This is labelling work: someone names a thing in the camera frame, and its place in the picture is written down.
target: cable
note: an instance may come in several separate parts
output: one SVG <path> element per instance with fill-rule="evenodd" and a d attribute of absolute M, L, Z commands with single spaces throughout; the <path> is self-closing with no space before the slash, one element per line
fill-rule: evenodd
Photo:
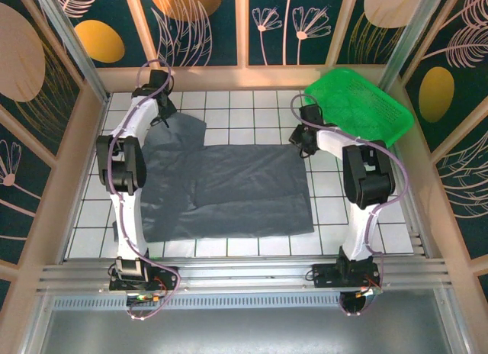
<path fill-rule="evenodd" d="M 374 235 L 374 226 L 372 225 L 373 223 L 373 218 L 375 215 L 377 215 L 381 209 L 387 207 L 388 205 L 392 205 L 393 203 L 396 203 L 397 201 L 399 201 L 401 198 L 403 198 L 406 193 L 408 192 L 408 188 L 409 188 L 409 176 L 406 172 L 406 169 L 405 169 L 405 166 L 401 163 L 401 161 L 397 158 L 397 156 L 395 156 L 393 153 L 391 153 L 389 150 L 387 150 L 386 148 L 383 148 L 382 146 L 379 146 L 377 145 L 376 143 L 372 143 L 370 141 L 367 141 L 367 140 L 364 140 L 364 139 L 361 139 L 360 137 L 354 137 L 352 136 L 351 134 L 347 134 L 345 131 L 342 131 L 340 129 L 338 129 L 337 127 L 335 128 L 331 128 L 331 127 L 324 127 L 322 125 L 317 125 L 317 124 L 314 124 L 314 123 L 310 123 L 309 121 L 305 121 L 303 120 L 299 115 L 298 113 L 296 112 L 295 110 L 295 107 L 294 107 L 294 102 L 297 98 L 300 98 L 300 97 L 306 97 L 306 98 L 309 98 L 311 99 L 313 102 L 315 102 L 315 104 L 319 104 L 319 102 L 317 101 L 317 99 L 315 97 L 313 97 L 312 95 L 308 95 L 306 93 L 300 93 L 299 95 L 295 95 L 292 99 L 291 99 L 291 103 L 290 103 L 290 109 L 291 109 L 291 112 L 292 114 L 303 124 L 305 125 L 308 125 L 309 127 L 314 127 L 316 129 L 320 129 L 320 130 L 326 130 L 326 131 L 332 131 L 333 133 L 337 133 L 337 134 L 340 134 L 350 140 L 353 140 L 355 142 L 358 142 L 358 143 L 362 143 L 362 144 L 365 144 L 367 146 L 370 146 L 372 148 L 375 148 L 376 150 L 379 150 L 380 152 L 386 154 L 388 157 L 390 157 L 395 163 L 396 165 L 400 168 L 401 172 L 402 172 L 402 175 L 403 175 L 403 179 L 404 179 L 404 187 L 403 187 L 403 190 L 402 192 L 400 192 L 398 194 L 398 196 L 396 196 L 394 199 L 390 200 L 390 201 L 387 201 L 386 203 L 384 204 L 380 204 L 378 205 L 377 207 L 375 207 L 369 217 L 368 217 L 368 220 L 366 222 L 366 234 L 364 235 L 364 244 L 366 246 L 366 249 L 368 249 L 368 251 L 373 254 L 373 255 L 380 255 L 380 258 L 381 258 L 381 262 L 380 262 L 380 270 L 381 270 L 381 273 L 380 273 L 380 284 L 379 286 L 381 287 L 382 284 L 383 284 L 383 273 L 384 273 L 384 254 L 382 251 L 375 251 L 371 248 L 370 246 L 370 237 L 372 239 L 372 236 Z"/>
<path fill-rule="evenodd" d="M 176 282 L 175 282 L 175 287 L 173 288 L 172 292 L 168 294 L 168 296 L 165 297 L 164 301 L 159 305 L 158 308 L 156 308 L 154 311 L 150 312 L 149 314 L 147 314 L 146 316 L 142 316 L 142 317 L 136 317 L 134 316 L 133 314 L 130 314 L 130 310 L 129 310 L 129 315 L 132 317 L 133 320 L 141 320 L 141 321 L 144 321 L 145 319 L 148 319 L 148 318 L 151 318 L 152 316 L 158 314 L 158 312 L 161 311 L 161 309 L 164 308 L 164 306 L 166 306 L 168 304 L 168 302 L 170 301 L 170 299 L 172 298 L 173 294 L 178 290 L 179 286 L 180 286 L 180 282 L 181 282 L 181 276 L 178 274 L 178 272 L 168 266 L 164 266 L 162 264 L 159 264 L 158 262 L 156 261 L 152 261 L 151 259 L 148 259 L 146 258 L 144 255 L 142 255 L 137 249 L 136 247 L 133 245 L 132 241 L 130 240 L 130 238 L 128 237 L 127 235 L 127 232 L 125 230 L 125 226 L 124 226 L 124 213 L 123 213 L 123 210 L 124 210 L 124 199 L 122 197 L 122 195 L 117 192 L 115 190 L 115 186 L 114 186 L 114 180 L 112 179 L 112 153 L 114 152 L 114 148 L 115 148 L 115 145 L 120 137 L 120 135 L 126 130 L 126 126 L 129 124 L 129 121 L 130 119 L 132 118 L 132 116 L 136 113 L 136 111 L 142 106 L 142 104 L 144 104 L 144 102 L 150 100 L 151 98 L 154 98 L 154 96 L 158 95 L 160 92 L 162 92 L 165 87 L 168 85 L 169 83 L 169 80 L 170 78 L 172 77 L 171 76 L 171 68 L 169 67 L 168 63 L 164 60 L 161 60 L 161 59 L 154 59 L 154 60 L 149 60 L 147 61 L 146 63 L 144 63 L 144 65 L 142 65 L 140 68 L 139 68 L 139 71 L 137 72 L 137 78 L 136 78 L 136 85 L 137 87 L 140 87 L 140 83 L 139 83 L 139 79 L 140 79 L 140 73 L 142 72 L 143 68 L 147 67 L 150 63 L 155 63 L 155 62 L 158 62 L 160 64 L 162 64 L 164 67 L 166 67 L 168 69 L 168 77 L 166 78 L 165 82 L 162 84 L 161 87 L 159 87 L 156 91 L 154 91 L 152 94 L 146 96 L 145 98 L 143 98 L 141 101 L 139 101 L 139 103 L 134 106 L 134 108 L 130 111 L 130 113 L 128 114 L 125 122 L 122 124 L 122 127 L 121 129 L 118 131 L 118 133 L 115 134 L 114 136 L 114 139 L 112 139 L 111 143 L 110 143 L 110 146 L 108 147 L 108 165 L 107 165 L 107 178 L 108 178 L 108 185 L 109 185 L 109 188 L 110 188 L 110 191 L 111 191 L 111 194 L 113 195 L 117 195 L 118 198 L 119 198 L 119 218 L 120 218 L 120 231 L 122 233 L 122 236 L 124 236 L 124 239 L 126 240 L 127 242 L 127 245 L 130 247 L 130 249 L 141 259 L 143 260 L 144 262 L 147 262 L 148 264 L 150 264 L 151 266 L 155 266 L 157 268 L 160 268 L 162 270 L 165 270 L 167 272 L 171 272 L 172 274 L 174 274 L 176 276 Z"/>

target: green tray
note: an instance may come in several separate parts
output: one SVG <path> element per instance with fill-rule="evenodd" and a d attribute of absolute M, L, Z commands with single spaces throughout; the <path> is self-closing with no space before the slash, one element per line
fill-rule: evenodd
<path fill-rule="evenodd" d="M 382 140 L 388 147 L 413 126 L 407 108 L 351 69 L 331 70 L 305 93 L 317 99 L 326 122 L 366 140 Z"/>

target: dark gray cloth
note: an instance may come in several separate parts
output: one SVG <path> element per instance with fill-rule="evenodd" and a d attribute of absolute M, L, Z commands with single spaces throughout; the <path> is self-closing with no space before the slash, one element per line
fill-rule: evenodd
<path fill-rule="evenodd" d="M 148 242 L 313 231 L 307 174 L 292 145 L 204 146 L 205 123 L 174 114 L 143 147 Z"/>

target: gray metal floor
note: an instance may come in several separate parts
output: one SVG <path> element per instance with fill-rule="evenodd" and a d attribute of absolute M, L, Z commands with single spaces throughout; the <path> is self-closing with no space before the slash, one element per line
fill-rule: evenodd
<path fill-rule="evenodd" d="M 123 311 L 54 311 L 43 352 L 449 353 L 432 291 L 390 291 L 360 317 L 338 307 L 170 310 L 148 321 Z"/>

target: white tile floor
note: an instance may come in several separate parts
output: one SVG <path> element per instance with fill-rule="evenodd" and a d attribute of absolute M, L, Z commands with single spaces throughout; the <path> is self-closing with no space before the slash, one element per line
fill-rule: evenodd
<path fill-rule="evenodd" d="M 176 108 L 207 122 L 205 145 L 287 144 L 297 120 L 289 110 L 299 91 L 174 92 Z M 112 96 L 103 134 L 125 115 L 130 94 Z M 315 231 L 291 237 L 183 240 L 150 243 L 151 257 L 335 255 L 348 231 L 348 202 L 342 165 L 329 153 L 305 159 Z M 114 209 L 93 162 L 66 258 L 113 258 L 117 255 Z M 373 247 L 388 254 L 411 254 L 413 248 L 402 208 L 397 203 L 380 214 Z"/>

